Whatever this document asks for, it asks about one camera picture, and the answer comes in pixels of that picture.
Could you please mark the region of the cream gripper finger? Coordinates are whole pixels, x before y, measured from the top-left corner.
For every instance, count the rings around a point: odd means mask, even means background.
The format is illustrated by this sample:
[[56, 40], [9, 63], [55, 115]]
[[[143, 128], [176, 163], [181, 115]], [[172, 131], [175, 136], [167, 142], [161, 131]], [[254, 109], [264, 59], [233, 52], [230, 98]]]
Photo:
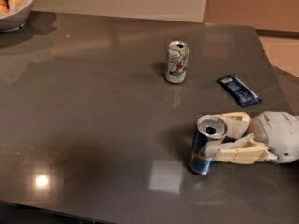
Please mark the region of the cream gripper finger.
[[251, 124], [251, 117], [245, 112], [217, 114], [217, 117], [221, 118], [227, 125], [226, 136], [235, 140], [242, 138]]
[[234, 164], [254, 164], [278, 159], [266, 144], [254, 140], [253, 133], [234, 142], [208, 144], [204, 150], [204, 157]]

